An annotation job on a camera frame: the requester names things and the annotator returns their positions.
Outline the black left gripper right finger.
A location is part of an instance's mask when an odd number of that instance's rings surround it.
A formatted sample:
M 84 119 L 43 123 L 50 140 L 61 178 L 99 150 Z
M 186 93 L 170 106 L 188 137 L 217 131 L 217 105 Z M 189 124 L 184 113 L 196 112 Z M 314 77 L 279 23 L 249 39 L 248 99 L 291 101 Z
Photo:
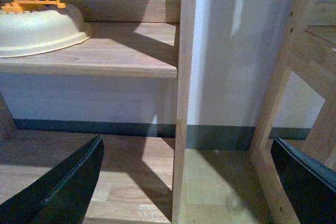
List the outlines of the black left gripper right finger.
M 299 221 L 335 223 L 335 171 L 281 138 L 270 152 Z

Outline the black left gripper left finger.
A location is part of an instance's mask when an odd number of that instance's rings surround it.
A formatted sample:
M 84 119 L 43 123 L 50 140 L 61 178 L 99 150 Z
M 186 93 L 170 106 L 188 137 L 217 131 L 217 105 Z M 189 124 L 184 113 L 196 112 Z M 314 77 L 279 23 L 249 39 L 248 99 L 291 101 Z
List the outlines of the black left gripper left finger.
M 97 135 L 2 203 L 1 223 L 83 223 L 103 156 L 103 139 Z

